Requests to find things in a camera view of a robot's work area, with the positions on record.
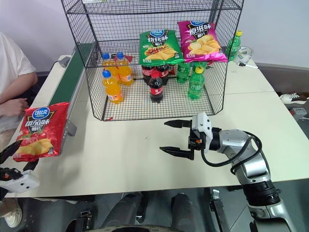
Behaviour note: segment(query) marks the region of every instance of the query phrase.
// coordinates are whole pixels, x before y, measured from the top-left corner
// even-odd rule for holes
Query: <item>green soda bottle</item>
[[[204,86],[204,67],[197,66],[195,72],[192,72],[192,76],[189,80],[188,97],[192,100],[199,99]]]
[[[178,83],[185,83],[189,79],[190,63],[179,63],[176,80]]]
[[[229,56],[228,61],[235,58],[236,52],[240,49],[240,37],[242,36],[242,31],[236,31],[235,36],[230,39],[226,48],[226,54]]]
[[[192,72],[195,72],[196,67],[203,67],[204,71],[205,71],[205,69],[207,67],[207,62],[206,61],[205,62],[193,62]]]

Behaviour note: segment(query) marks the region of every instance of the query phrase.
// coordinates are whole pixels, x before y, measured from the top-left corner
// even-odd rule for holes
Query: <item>white sneaker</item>
[[[15,228],[20,224],[22,217],[23,211],[18,205],[18,207],[13,212],[11,212],[9,215],[4,216],[4,219],[9,227]]]
[[[280,96],[281,101],[284,104],[305,104],[309,99],[309,93],[288,93]]]

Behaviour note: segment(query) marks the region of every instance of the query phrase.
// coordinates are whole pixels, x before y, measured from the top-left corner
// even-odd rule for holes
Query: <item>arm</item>
[[[35,72],[20,75],[10,86],[0,95],[0,104],[26,92],[34,84],[38,82],[38,77]]]
[[[177,157],[193,160],[194,150],[200,150],[203,161],[212,167],[232,164],[231,172],[236,175],[242,185],[248,201],[249,211],[254,218],[254,230],[267,226],[279,227],[279,231],[295,232],[296,228],[291,217],[280,199],[270,179],[270,170],[264,153],[262,142],[255,135],[241,130],[221,130],[213,128],[205,113],[193,116],[191,121],[172,120],[164,123],[176,128],[190,127],[190,151],[180,150],[178,147],[160,147],[161,150]],[[209,162],[205,154],[208,150],[223,153],[228,160],[221,163]]]

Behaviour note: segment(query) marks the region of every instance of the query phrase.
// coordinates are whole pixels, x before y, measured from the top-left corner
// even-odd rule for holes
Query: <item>robotic arm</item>
[[[200,150],[205,163],[212,167],[232,164],[248,201],[249,211],[254,218],[251,230],[296,232],[283,200],[279,197],[270,179],[270,169],[262,151],[262,143],[255,135],[241,130],[221,130],[213,128],[208,116],[200,113],[192,120],[172,120],[165,125],[190,128],[190,151],[178,147],[160,147],[161,150],[177,157],[194,159],[194,150]],[[205,153],[209,150],[225,154],[229,160],[211,163]]]
[[[2,152],[0,152],[0,164],[3,164],[15,151],[19,148],[19,140]],[[29,162],[25,165],[23,171],[19,171],[16,168],[2,168],[0,167],[0,201],[8,192],[25,192],[30,189],[34,189],[40,185],[39,179],[32,174],[39,160]]]

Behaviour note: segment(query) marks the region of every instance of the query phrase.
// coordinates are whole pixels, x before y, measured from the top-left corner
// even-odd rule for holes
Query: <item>red chip bag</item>
[[[13,159],[31,162],[59,155],[68,106],[68,102],[63,102],[27,109],[17,137],[22,142]]]

